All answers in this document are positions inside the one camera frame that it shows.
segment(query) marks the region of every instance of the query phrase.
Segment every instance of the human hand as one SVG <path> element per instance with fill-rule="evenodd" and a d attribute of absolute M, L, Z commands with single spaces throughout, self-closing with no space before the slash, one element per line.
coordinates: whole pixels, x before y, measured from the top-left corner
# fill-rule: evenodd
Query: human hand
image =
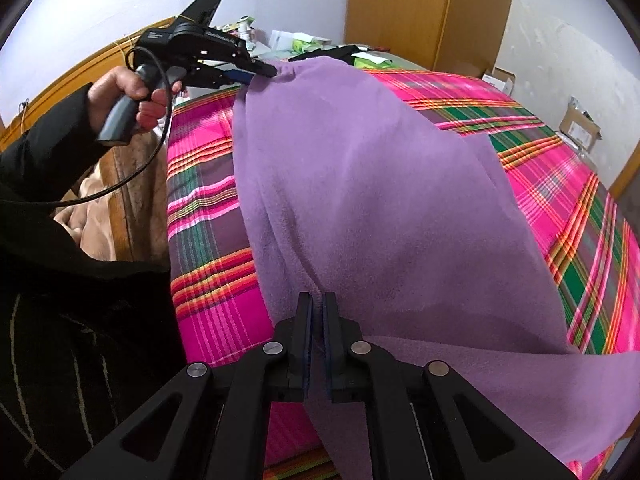
<path fill-rule="evenodd" d="M 181 84 L 177 81 L 172 90 L 177 93 L 180 88 Z M 89 88 L 89 125 L 96 134 L 100 133 L 107 115 L 123 92 L 136 101 L 149 94 L 140 76 L 123 66 L 112 68 Z M 167 99 L 165 89 L 161 88 L 154 90 L 151 101 L 140 102 L 136 121 L 141 131 L 148 132 L 158 126 L 158 119 L 166 114 Z"/>

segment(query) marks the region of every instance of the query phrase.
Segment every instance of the black jacket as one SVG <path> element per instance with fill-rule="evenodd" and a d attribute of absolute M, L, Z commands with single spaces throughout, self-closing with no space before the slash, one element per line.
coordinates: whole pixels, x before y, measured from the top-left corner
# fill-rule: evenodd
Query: black jacket
<path fill-rule="evenodd" d="M 106 152 L 87 91 L 0 153 L 0 199 L 59 200 Z M 0 202 L 2 478 L 57 478 L 184 365 L 168 270 L 94 260 L 49 213 Z"/>

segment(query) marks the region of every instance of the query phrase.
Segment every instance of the wooden headboard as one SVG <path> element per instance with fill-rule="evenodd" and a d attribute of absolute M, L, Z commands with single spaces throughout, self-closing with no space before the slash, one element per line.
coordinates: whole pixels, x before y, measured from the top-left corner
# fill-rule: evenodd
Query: wooden headboard
<path fill-rule="evenodd" d="M 124 65 L 124 54 L 135 45 L 140 34 L 149 27 L 166 27 L 174 19 L 167 18 L 157 23 L 148 25 L 145 28 L 129 34 L 126 38 L 114 41 L 105 46 L 92 56 L 87 57 L 65 74 L 56 79 L 40 94 L 29 102 L 24 114 L 24 123 L 21 124 L 21 116 L 15 116 L 11 123 L 5 128 L 0 119 L 0 152 L 5 150 L 9 144 L 20 137 L 23 130 L 28 130 L 33 123 L 45 114 L 54 104 L 78 90 L 87 83 L 96 81 L 100 76 L 111 68 Z"/>

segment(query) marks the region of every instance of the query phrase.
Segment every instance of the blanket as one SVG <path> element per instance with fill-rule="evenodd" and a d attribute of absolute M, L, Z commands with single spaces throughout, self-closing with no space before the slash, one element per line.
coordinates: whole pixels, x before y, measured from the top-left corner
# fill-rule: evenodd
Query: blanket
<path fill-rule="evenodd" d="M 144 164 L 156 148 L 153 132 L 138 134 L 128 146 L 112 148 L 63 200 L 82 198 L 114 186 Z M 149 167 L 114 193 L 56 212 L 76 244 L 97 260 L 169 264 L 166 236 L 166 149 Z"/>
<path fill-rule="evenodd" d="M 538 118 L 478 80 L 406 70 L 370 74 L 439 129 L 490 134 L 558 286 L 569 342 L 583 353 L 637 349 L 638 245 L 597 177 Z M 212 364 L 237 359 L 272 331 L 236 193 L 235 97 L 236 90 L 222 91 L 177 109 L 169 145 L 174 302 L 189 359 Z M 268 459 L 277 462 L 317 443 L 304 441 L 308 430 L 308 422 L 274 407 Z M 311 456 L 296 467 L 317 465 Z M 605 458 L 570 467 L 589 478 Z M 267 475 L 279 476 L 283 468 Z"/>
<path fill-rule="evenodd" d="M 640 352 L 567 344 L 558 290 L 486 135 L 443 132 L 326 57 L 254 78 L 233 124 L 273 323 L 294 315 L 301 290 L 317 309 L 334 291 L 365 340 L 415 365 L 451 364 L 559 460 L 622 436 L 640 410 Z M 307 412 L 341 476 L 370 479 L 364 407 L 333 409 L 313 390 Z"/>

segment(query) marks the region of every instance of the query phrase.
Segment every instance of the cardboard box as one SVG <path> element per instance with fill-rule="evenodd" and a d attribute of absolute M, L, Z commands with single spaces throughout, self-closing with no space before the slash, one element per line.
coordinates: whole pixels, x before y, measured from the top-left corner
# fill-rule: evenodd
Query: cardboard box
<path fill-rule="evenodd" d="M 501 68 L 494 68 L 494 71 L 486 72 L 482 76 L 482 81 L 489 83 L 491 86 L 497 88 L 500 92 L 511 95 L 513 87 L 516 82 L 515 74 L 507 72 Z"/>
<path fill-rule="evenodd" d="M 560 123 L 560 131 L 586 152 L 590 152 L 596 140 L 602 138 L 600 127 L 571 104 L 568 105 Z"/>

